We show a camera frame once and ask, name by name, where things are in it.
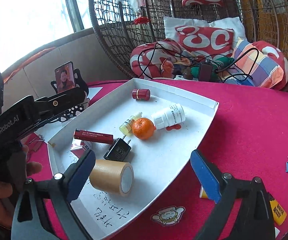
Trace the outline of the yellow black lighter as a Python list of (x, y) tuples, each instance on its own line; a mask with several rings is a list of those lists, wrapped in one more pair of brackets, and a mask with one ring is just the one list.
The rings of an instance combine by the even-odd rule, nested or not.
[(269, 202), (271, 205), (271, 210), (273, 214), (273, 219), (275, 223), (280, 226), (284, 223), (287, 218), (286, 211), (282, 208), (279, 202), (272, 196), (271, 193), (268, 192), (269, 195)]

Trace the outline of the yellow glue tube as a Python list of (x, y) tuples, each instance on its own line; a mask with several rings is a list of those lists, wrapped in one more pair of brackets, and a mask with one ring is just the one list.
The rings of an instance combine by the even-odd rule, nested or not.
[(208, 199), (207, 193), (206, 193), (206, 191), (204, 190), (204, 188), (202, 186), (200, 188), (199, 197), (202, 198), (202, 199)]

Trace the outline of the cartoon sticker badge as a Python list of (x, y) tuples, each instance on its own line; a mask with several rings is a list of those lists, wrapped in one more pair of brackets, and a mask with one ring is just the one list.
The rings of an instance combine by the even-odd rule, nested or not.
[(160, 209), (151, 216), (151, 220), (161, 226), (178, 224), (186, 209), (183, 206), (170, 206)]

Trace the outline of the dark red slim box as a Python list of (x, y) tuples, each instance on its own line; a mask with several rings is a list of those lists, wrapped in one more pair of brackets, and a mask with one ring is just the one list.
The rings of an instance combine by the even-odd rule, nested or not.
[(98, 142), (102, 144), (111, 145), (114, 143), (114, 137), (111, 134), (97, 133), (80, 129), (75, 129), (73, 137), (83, 141)]

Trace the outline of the brown tape roll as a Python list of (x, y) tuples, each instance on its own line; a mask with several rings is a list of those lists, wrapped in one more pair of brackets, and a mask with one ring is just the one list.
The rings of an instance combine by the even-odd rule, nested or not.
[(134, 171), (130, 163), (98, 159), (89, 180), (100, 191), (127, 196), (134, 183)]

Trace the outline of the black USB charger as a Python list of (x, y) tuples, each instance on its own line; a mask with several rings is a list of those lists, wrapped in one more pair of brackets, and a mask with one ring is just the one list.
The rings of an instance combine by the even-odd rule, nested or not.
[(103, 157), (105, 160), (124, 161), (128, 153), (132, 149), (129, 145), (130, 140), (128, 142), (124, 141), (125, 137), (126, 136), (114, 140), (113, 144), (110, 146), (110, 148)]

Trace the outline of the small yellow liquid bottle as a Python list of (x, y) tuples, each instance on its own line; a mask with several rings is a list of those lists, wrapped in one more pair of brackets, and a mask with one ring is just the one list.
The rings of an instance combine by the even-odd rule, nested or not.
[(130, 116), (121, 126), (119, 127), (119, 130), (124, 134), (128, 135), (132, 132), (133, 124), (136, 120), (140, 119), (142, 117), (142, 112), (139, 112), (135, 115)]

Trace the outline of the white pill bottle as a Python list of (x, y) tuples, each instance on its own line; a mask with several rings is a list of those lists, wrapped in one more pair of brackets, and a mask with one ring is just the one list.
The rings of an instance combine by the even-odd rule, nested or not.
[(176, 103), (153, 113), (151, 118), (156, 129), (163, 129), (184, 122), (186, 115), (183, 107)]

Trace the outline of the orange tangerine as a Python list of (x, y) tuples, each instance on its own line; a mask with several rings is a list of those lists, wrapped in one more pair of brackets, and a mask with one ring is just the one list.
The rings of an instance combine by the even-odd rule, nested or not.
[(132, 132), (140, 140), (149, 139), (155, 131), (153, 122), (148, 118), (140, 118), (132, 125)]

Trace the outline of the red cylindrical cap container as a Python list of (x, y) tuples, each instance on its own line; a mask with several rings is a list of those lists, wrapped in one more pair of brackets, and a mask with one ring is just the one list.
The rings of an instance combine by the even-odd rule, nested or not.
[(148, 101), (150, 99), (149, 89), (133, 89), (132, 98), (135, 100)]

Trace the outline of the smartphone showing video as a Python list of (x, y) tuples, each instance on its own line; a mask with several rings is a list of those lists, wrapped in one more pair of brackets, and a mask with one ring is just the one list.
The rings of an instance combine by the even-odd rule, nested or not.
[(55, 69), (57, 93), (72, 89), (76, 86), (73, 62), (69, 61)]

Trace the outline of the black cat phone stand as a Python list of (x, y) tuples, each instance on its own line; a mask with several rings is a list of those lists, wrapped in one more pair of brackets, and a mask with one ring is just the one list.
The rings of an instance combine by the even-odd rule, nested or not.
[(82, 113), (89, 105), (89, 88), (87, 83), (83, 80), (80, 70), (73, 70), (72, 77), (75, 82), (75, 87), (67, 90), (64, 90), (63, 87), (68, 85), (71, 80), (67, 76), (66, 81), (63, 82), (64, 74), (64, 69), (62, 69), (58, 78), (61, 85), (57, 81), (51, 81), (51, 86), (56, 91), (56, 95), (51, 96), (51, 99), (59, 99), (60, 109), (63, 110), (62, 113), (57, 115), (56, 120), (51, 121), (51, 123), (64, 123)]

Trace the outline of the white cardboard tray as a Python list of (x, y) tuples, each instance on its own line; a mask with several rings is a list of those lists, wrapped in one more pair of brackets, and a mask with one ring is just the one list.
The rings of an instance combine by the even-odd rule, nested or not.
[[(132, 98), (133, 89), (149, 89), (148, 101)], [(64, 172), (77, 158), (70, 151), (75, 129), (121, 137), (120, 125), (128, 117), (142, 112), (151, 115), (179, 103), (186, 120), (180, 129), (158, 130), (142, 141), (134, 136), (126, 157), (135, 180), (126, 197), (106, 194), (86, 183), (72, 208), (93, 239), (105, 239), (122, 230), (145, 211), (173, 182), (201, 143), (219, 104), (204, 96), (154, 81), (133, 79), (92, 104), (66, 124), (47, 143), (52, 173)]]

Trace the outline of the red white square pillow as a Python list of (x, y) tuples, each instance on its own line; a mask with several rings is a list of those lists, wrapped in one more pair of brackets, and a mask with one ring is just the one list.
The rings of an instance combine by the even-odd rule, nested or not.
[(230, 57), (233, 53), (232, 29), (214, 27), (175, 27), (179, 45), (197, 56), (214, 58), (216, 55)]

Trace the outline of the wicker hanging egg chair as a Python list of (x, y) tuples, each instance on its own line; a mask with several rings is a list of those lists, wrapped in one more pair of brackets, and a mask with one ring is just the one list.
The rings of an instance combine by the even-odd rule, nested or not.
[(138, 9), (130, 0), (89, 0), (89, 12), (104, 52), (128, 77), (135, 76), (132, 51), (178, 40), (179, 26), (232, 29), (238, 39), (269, 42), (288, 60), (288, 0), (141, 0)]

